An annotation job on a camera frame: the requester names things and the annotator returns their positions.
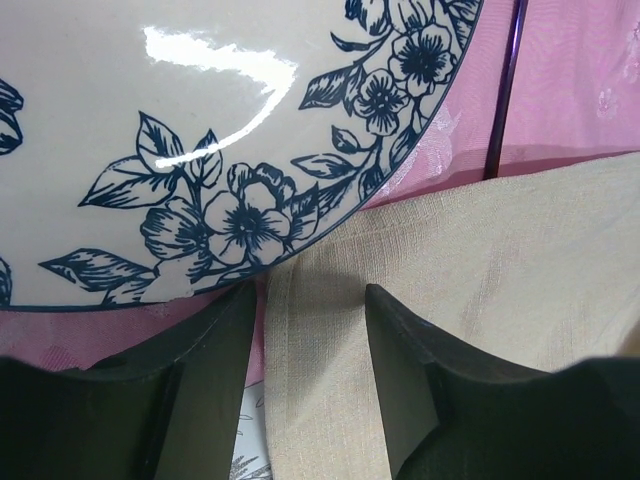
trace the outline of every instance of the blue floral pattern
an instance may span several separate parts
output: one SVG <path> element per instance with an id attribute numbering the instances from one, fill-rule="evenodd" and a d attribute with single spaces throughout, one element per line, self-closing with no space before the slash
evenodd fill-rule
<path id="1" fill-rule="evenodd" d="M 0 78 L 0 156 L 9 155 L 22 145 L 23 135 L 16 113 L 24 99 L 14 87 Z M 11 304 L 13 281 L 9 264 L 0 257 L 0 307 Z"/>
<path id="2" fill-rule="evenodd" d="M 0 78 L 0 156 L 8 155 L 22 145 L 22 130 L 16 113 L 24 107 L 24 99 Z"/>
<path id="3" fill-rule="evenodd" d="M 140 234 L 154 260 L 80 248 L 40 265 L 102 292 L 111 306 L 166 300 L 167 288 L 190 295 L 282 261 L 326 231 L 321 222 L 347 195 L 368 199 L 413 148 L 452 81 L 480 3 L 346 0 L 359 40 L 330 38 L 353 58 L 313 78 L 299 110 L 342 108 L 361 126 L 334 125 L 332 151 L 292 159 L 296 175 L 242 159 L 227 166 L 213 130 L 190 150 L 167 123 L 141 112 L 133 151 L 103 170 L 79 206 L 144 209 Z M 21 107 L 17 92 L 0 83 L 13 139 L 0 142 L 0 153 L 22 141 L 13 117 Z M 188 161 L 170 161 L 178 157 Z M 10 289 L 2 272 L 0 264 L 0 302 L 5 284 Z"/>
<path id="4" fill-rule="evenodd" d="M 215 286 L 249 275 L 315 233 L 317 186 L 298 193 L 290 177 L 266 163 L 238 163 L 222 175 L 216 145 L 209 130 L 190 162 L 158 168 L 158 160 L 184 155 L 184 147 L 166 124 L 141 112 L 137 153 L 108 165 L 79 206 L 146 208 L 140 233 L 156 263 L 80 248 L 40 266 L 88 292 L 104 292 L 105 306 L 130 304 L 152 298 L 164 282 L 176 289 L 185 282 L 190 294 L 201 281 Z M 205 192 L 215 193 L 206 203 Z"/>

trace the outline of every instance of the white plate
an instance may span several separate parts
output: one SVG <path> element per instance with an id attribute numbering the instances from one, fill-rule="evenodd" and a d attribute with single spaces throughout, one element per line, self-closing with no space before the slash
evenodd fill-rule
<path id="1" fill-rule="evenodd" d="M 384 184 L 481 0 L 5 0 L 0 306 L 167 301 L 263 271 Z"/>

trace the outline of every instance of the fabric fold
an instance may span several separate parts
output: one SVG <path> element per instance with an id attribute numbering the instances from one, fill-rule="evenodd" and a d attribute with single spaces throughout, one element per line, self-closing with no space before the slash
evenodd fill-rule
<path id="1" fill-rule="evenodd" d="M 367 283 L 532 368 L 639 353 L 640 154 L 361 212 L 277 266 L 265 319 L 276 480 L 391 478 L 366 338 Z"/>

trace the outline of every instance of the plate rim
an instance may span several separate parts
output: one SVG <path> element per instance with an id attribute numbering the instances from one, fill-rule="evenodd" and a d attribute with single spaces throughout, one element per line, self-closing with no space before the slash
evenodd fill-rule
<path id="1" fill-rule="evenodd" d="M 468 35 L 468 40 L 467 43 L 465 45 L 465 47 L 462 49 L 462 53 L 460 55 L 460 59 L 457 62 L 457 65 L 455 65 L 455 68 L 451 74 L 451 79 L 450 81 L 447 83 L 446 85 L 446 89 L 444 91 L 444 93 L 442 94 L 442 96 L 440 97 L 440 99 L 438 100 L 434 110 L 433 110 L 433 114 L 431 115 L 431 117 L 429 118 L 428 122 L 425 123 L 425 125 L 422 127 L 420 133 L 417 135 L 417 137 L 410 143 L 410 148 L 407 149 L 407 151 L 404 153 L 404 155 L 402 155 L 401 160 L 399 160 L 395 165 L 393 165 L 389 172 L 387 173 L 387 175 L 384 176 L 383 180 L 375 186 L 375 188 L 372 189 L 372 191 L 362 200 L 360 200 L 359 202 L 357 202 L 356 204 L 354 204 L 354 206 L 352 206 L 351 208 L 345 208 L 345 213 L 342 214 L 339 218 L 338 221 L 334 222 L 333 224 L 331 224 L 329 227 L 327 227 L 324 231 L 322 231 L 321 233 L 319 233 L 318 235 L 314 235 L 311 239 L 309 239 L 309 241 L 307 241 L 306 243 L 303 244 L 303 246 L 301 246 L 300 248 L 297 248 L 295 250 L 293 250 L 290 253 L 285 253 L 284 255 L 282 255 L 281 257 L 279 257 L 277 260 L 275 260 L 273 263 L 269 264 L 269 265 L 262 265 L 260 267 L 256 267 L 252 270 L 251 274 L 248 275 L 244 275 L 241 276 L 239 278 L 234 278 L 234 279 L 227 279 L 224 281 L 221 281 L 220 283 L 217 283 L 215 286 L 212 287 L 203 287 L 201 289 L 198 290 L 194 290 L 193 291 L 193 295 L 191 295 L 191 297 L 194 297 L 196 295 L 202 295 L 202 294 L 206 294 L 206 293 L 213 293 L 213 292 L 217 292 L 217 291 L 222 291 L 226 288 L 229 288 L 233 285 L 236 285 L 240 282 L 243 281 L 252 281 L 254 278 L 259 277 L 260 275 L 263 275 L 265 273 L 267 273 L 270 269 L 291 260 L 292 258 L 296 257 L 297 255 L 301 254 L 302 252 L 304 252 L 306 249 L 312 247 L 313 245 L 315 245 L 317 242 L 319 242 L 320 240 L 324 239 L 326 236 L 328 236 L 329 234 L 331 234 L 336 228 L 340 227 L 343 223 L 347 222 L 355 213 L 357 213 L 359 210 L 361 210 L 383 187 L 384 185 L 386 185 L 388 183 L 388 181 L 396 174 L 396 172 L 400 169 L 400 167 L 402 167 L 402 165 L 406 162 L 406 160 L 408 159 L 408 157 L 412 154 L 412 152 L 415 150 L 416 146 L 418 145 L 418 143 L 422 140 L 422 138 L 424 137 L 427 129 L 431 126 L 431 124 L 433 123 L 433 120 L 436 116 L 436 113 L 440 110 L 440 108 L 442 107 L 442 104 L 444 103 L 446 97 L 449 94 L 449 91 L 451 90 L 451 87 L 453 86 L 453 83 L 455 82 L 458 73 L 460 72 L 462 66 L 463 66 L 463 62 L 464 59 L 469 51 L 469 48 L 471 47 L 471 42 L 473 41 L 473 38 L 475 36 L 475 32 L 476 29 L 478 27 L 478 24 L 481 20 L 482 17 L 482 11 L 484 8 L 484 4 L 485 4 L 485 0 L 477 0 L 478 2 L 478 11 L 473 23 L 472 28 L 469 31 L 469 35 Z M 171 300 L 167 300 L 166 302 L 145 302 L 142 303 L 140 301 L 137 302 L 129 302 L 129 303 L 122 303 L 122 304 L 108 304 L 108 305 L 104 305 L 104 304 L 94 304 L 94 305 L 0 305 L 0 312 L 15 312 L 15 313 L 53 313 L 53 314 L 57 314 L 57 313 L 95 313 L 95 312 L 111 312 L 111 311 L 118 311 L 118 310 L 125 310 L 125 309 L 136 309 L 136 308 L 145 308 L 145 307 L 150 307 L 153 305 L 158 305 L 158 304 L 162 304 L 162 303 L 168 303 L 171 301 L 175 301 L 175 300 L 182 300 L 182 299 L 186 299 L 186 298 L 191 298 L 191 297 L 181 297 L 181 296 L 177 296 Z"/>

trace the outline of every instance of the plate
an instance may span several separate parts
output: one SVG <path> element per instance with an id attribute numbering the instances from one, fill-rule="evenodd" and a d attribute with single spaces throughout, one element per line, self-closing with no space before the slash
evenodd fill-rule
<path id="1" fill-rule="evenodd" d="M 0 306 L 109 309 L 250 277 L 401 164 L 481 0 L 6 0 Z"/>

